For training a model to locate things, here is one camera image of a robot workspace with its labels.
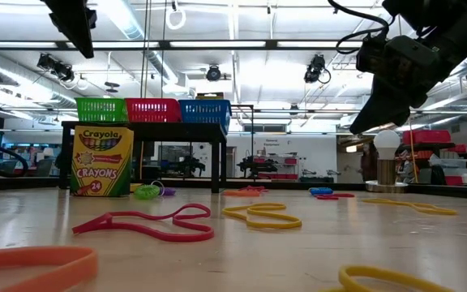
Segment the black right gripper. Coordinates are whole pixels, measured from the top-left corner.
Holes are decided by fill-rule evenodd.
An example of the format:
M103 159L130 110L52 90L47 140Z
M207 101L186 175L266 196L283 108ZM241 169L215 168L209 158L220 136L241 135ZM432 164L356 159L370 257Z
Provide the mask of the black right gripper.
M374 77L371 96L350 132L360 134L387 123L401 126L410 116L409 107L422 105L426 94L452 71L452 38L447 34L391 40L367 36L357 53L356 68Z

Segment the green plastic basket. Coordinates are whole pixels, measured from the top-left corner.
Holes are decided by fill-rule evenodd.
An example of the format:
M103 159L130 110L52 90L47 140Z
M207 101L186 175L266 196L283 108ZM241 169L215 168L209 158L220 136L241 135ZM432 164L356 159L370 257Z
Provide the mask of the green plastic basket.
M81 122L127 122L126 102L123 99L79 97L75 99Z

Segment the red plastic basket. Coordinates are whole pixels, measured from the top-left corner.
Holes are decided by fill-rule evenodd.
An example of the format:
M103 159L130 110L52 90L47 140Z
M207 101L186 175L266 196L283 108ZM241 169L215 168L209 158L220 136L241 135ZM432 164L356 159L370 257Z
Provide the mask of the red plastic basket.
M181 122L179 102L172 98L126 98L130 122Z

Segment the blue plastic basket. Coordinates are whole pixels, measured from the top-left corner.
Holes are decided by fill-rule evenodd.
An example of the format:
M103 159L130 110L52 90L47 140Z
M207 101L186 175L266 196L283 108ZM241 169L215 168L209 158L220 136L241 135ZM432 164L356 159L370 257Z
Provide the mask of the blue plastic basket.
M228 100L180 100L182 121L220 124L227 135L232 115Z

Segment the grey office chair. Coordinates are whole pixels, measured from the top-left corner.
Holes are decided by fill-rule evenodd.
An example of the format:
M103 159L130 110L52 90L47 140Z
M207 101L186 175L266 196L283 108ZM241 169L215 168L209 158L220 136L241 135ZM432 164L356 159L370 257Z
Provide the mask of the grey office chair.
M54 161L50 159L43 159L37 162L36 165L36 177L49 177L52 167L54 165Z

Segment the table lamp with white bulb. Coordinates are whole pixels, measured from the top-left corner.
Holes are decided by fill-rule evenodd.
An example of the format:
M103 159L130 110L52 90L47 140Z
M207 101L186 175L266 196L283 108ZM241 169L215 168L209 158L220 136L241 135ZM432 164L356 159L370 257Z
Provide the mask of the table lamp with white bulb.
M366 181L366 190L380 193L403 193L407 183L396 180L396 150L401 144L401 138L395 131L383 130L374 138L378 152L377 179Z

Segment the large red storage bin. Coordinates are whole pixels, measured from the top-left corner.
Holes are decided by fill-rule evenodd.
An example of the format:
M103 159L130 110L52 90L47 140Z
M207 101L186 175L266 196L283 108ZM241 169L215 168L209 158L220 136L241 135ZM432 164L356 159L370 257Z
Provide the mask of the large red storage bin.
M404 131L402 142L404 144L444 144L452 141L447 130L412 130Z

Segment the person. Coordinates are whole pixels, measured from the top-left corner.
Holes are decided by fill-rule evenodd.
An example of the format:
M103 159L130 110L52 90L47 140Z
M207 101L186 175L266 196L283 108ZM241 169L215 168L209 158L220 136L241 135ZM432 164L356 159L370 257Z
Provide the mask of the person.
M360 168L364 182L377 179L378 153L373 142L363 145Z

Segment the white plastic container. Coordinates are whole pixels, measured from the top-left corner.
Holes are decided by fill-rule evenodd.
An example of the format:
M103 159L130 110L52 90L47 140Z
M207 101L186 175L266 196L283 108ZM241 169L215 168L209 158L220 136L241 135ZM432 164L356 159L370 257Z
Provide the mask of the white plastic container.
M435 154L432 154L429 162L431 165L439 165L442 168L457 168L465 169L467 166L466 159L456 159L456 158L439 158Z

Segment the shelf with red bins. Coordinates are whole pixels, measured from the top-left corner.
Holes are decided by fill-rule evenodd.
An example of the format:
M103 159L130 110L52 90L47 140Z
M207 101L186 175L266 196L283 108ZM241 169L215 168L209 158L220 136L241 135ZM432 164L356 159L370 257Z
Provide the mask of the shelf with red bins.
M270 155L254 158L258 165L258 177L272 181L297 181L299 179L299 160L296 156Z

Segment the overhead LED light bar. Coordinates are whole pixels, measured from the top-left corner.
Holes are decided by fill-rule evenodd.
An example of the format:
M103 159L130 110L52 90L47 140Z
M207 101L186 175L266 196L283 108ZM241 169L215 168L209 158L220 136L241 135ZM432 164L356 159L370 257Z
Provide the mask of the overhead LED light bar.
M314 40L204 40L204 41L94 41L96 51L152 50L334 50L336 41ZM0 50L77 51L69 41L0 41Z

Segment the black metal riser shelf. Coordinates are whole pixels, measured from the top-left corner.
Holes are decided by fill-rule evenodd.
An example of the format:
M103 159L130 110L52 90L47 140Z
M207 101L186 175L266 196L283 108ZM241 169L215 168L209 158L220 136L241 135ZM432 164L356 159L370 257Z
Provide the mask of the black metal riser shelf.
M77 126L126 127L134 132L135 141L209 143L212 146L211 182L189 182L185 187L210 187L219 193L226 186L226 134L218 123L185 122L62 122L62 148L58 187L69 187L71 175L71 131Z

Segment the round black ceiling spotlight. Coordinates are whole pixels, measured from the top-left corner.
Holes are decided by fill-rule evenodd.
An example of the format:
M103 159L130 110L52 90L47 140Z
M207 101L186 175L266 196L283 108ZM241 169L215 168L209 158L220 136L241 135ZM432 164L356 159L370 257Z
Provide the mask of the round black ceiling spotlight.
M206 73L206 79L210 82L215 82L220 80L222 77L221 70L218 65L211 64Z

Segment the orange rubber band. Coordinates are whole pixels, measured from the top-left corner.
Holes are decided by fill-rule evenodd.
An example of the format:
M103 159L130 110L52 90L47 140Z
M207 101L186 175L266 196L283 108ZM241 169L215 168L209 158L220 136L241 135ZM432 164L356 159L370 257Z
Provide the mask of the orange rubber band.
M0 249L0 268L52 266L36 277L5 287L1 292L63 292L98 273L95 250L88 247L45 246Z
M253 190L225 190L222 192L222 194L237 197L259 197L261 192Z

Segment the small green coil keychain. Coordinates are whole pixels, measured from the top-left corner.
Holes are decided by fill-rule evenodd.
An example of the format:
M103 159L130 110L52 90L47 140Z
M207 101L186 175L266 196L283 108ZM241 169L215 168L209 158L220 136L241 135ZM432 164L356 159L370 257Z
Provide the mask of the small green coil keychain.
M165 194L165 185L160 181L153 181L150 184L144 184L133 192L137 200L152 200Z

